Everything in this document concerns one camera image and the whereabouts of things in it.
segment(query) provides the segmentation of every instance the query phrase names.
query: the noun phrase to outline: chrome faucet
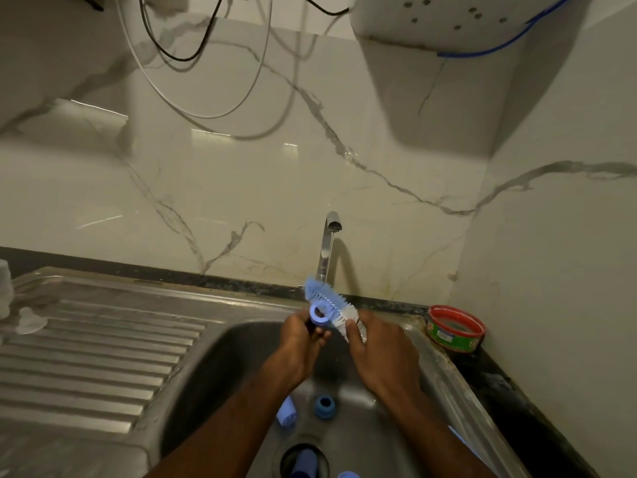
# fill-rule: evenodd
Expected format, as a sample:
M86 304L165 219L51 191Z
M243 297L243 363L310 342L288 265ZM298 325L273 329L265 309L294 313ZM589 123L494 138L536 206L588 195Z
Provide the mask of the chrome faucet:
M334 241L334 233L341 231L340 216L336 211L331 211L325 218L325 227L323 227L323 240L320 244L320 256L318 259L317 280L326 281L327 271L329 269L329 259L332 256L332 242Z

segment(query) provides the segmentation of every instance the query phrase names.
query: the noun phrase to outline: sink drain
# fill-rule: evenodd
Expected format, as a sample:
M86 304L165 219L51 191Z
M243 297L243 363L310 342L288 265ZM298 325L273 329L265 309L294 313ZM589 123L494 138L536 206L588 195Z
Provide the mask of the sink drain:
M329 463L327 458L323 454L323 451L319 450L316 446L309 443L298 443L292 446L290 449L283 453L281 458L281 467L279 470L281 478L290 478L292 469L296 463L299 453L304 449L311 449L318 458L318 470L316 478L329 478Z

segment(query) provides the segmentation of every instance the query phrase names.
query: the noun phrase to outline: red and green container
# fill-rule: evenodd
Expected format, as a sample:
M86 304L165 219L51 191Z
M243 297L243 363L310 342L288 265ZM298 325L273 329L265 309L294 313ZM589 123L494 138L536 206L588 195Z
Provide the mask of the red and green container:
M475 351L486 332L487 328L480 320L459 308L432 305L427 311L427 335L457 353Z

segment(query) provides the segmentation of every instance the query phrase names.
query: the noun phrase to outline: forearm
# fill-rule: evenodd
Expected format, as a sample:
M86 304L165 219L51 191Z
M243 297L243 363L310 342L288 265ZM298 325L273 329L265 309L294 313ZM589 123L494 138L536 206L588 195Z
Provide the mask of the forearm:
M389 410L433 478L495 478L438 417L428 397L395 399Z
M293 390L287 358L274 353L237 392L147 478L244 478L276 412Z

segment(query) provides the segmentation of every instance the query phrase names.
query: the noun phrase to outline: person's right hand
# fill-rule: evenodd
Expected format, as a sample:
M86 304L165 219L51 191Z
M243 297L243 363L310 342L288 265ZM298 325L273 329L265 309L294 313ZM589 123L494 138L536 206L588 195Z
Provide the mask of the person's right hand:
M367 310L359 310L367 328L367 345L354 321L346 322L352 358L362 382L388 408L406 399L418 402L418 351L400 326L384 322Z

